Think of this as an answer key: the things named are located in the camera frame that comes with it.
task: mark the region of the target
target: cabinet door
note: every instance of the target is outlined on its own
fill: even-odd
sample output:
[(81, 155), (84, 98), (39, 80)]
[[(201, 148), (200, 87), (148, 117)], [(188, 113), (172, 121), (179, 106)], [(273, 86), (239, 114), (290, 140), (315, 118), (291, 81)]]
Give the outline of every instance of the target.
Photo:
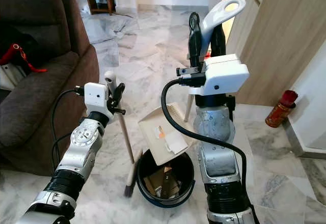
[(238, 103), (275, 105), (326, 38), (326, 0), (263, 0), (240, 59), (250, 77)]
[(226, 44), (226, 53), (241, 56), (251, 28), (258, 13), (259, 6), (254, 0), (246, 0), (246, 6), (233, 21), (231, 33)]

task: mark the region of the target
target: dustpan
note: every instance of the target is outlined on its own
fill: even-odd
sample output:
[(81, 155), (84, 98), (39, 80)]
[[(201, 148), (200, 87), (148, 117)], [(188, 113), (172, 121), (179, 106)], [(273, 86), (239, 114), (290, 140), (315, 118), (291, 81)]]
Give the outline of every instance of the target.
[[(189, 131), (194, 131), (190, 123), (183, 121), (184, 114), (177, 103), (170, 103), (167, 107), (170, 115), (179, 125)], [(165, 138), (157, 138), (154, 132), (154, 128), (158, 126), (161, 126), (165, 134), (176, 131), (176, 129), (165, 118), (162, 107), (158, 107), (152, 111), (141, 119), (138, 124), (157, 165), (162, 165), (184, 153), (195, 142), (195, 139), (180, 133), (188, 146), (177, 154), (169, 152)]]

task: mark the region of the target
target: red canister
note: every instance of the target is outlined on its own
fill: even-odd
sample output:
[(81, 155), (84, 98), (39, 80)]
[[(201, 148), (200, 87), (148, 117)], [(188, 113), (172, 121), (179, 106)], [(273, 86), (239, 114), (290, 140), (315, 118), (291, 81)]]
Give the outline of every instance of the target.
[(275, 105), (273, 110), (266, 117), (265, 122), (270, 127), (278, 127), (282, 121), (290, 114), (290, 112), (295, 108), (295, 103), (291, 107), (286, 107), (280, 103), (280, 101)]
[(285, 91), (280, 101), (275, 105), (273, 110), (265, 119), (266, 124), (271, 127), (278, 127), (289, 115), (289, 113), (295, 108), (294, 101), (296, 99), (297, 93), (295, 91)]

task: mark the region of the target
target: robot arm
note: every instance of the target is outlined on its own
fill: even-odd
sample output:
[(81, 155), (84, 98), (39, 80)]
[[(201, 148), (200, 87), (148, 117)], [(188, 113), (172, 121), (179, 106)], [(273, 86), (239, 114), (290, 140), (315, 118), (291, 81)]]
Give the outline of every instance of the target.
[[(238, 3), (239, 7), (233, 12), (226, 12), (225, 7), (230, 3)], [(207, 193), (207, 218), (211, 224), (259, 224), (246, 191), (246, 155), (232, 145), (235, 98), (226, 96), (226, 93), (239, 90), (249, 77), (249, 72), (235, 54), (225, 55), (225, 37), (221, 26), (222, 22), (239, 13), (245, 4), (245, 0), (222, 1), (200, 24), (196, 13), (190, 15), (190, 67), (177, 68), (180, 78), (167, 83), (161, 95), (162, 109), (171, 125), (201, 141), (198, 161)], [(202, 39), (197, 38), (196, 34), (200, 33)], [(203, 61), (201, 58), (206, 55), (209, 43), (214, 57)], [(193, 97), (196, 99), (198, 107), (194, 127), (198, 134), (178, 125), (167, 110), (167, 90), (174, 84), (190, 87), (185, 120), (188, 120)], [(242, 182), (234, 152), (242, 158)]]
[(117, 88), (108, 85), (87, 83), (84, 86), (87, 117), (76, 127), (70, 137), (70, 146), (51, 181), (32, 202), (17, 224), (66, 224), (74, 217), (76, 201), (95, 163), (102, 146), (106, 125), (114, 113), (125, 114), (117, 108), (124, 91), (124, 84)]

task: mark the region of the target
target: white dustpan handle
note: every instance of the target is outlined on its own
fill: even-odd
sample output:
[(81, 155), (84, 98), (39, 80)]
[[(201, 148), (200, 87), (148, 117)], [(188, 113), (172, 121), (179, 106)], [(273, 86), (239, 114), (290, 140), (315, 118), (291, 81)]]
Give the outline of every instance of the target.
[[(226, 11), (225, 8), (230, 4), (238, 4), (238, 6), (234, 10)], [(240, 13), (244, 9), (245, 5), (245, 0), (223, 0), (216, 4), (214, 8), (212, 8), (212, 10), (206, 15), (203, 21), (200, 22), (200, 30), (202, 33), (202, 57), (204, 57), (207, 53), (209, 41), (214, 28)]]

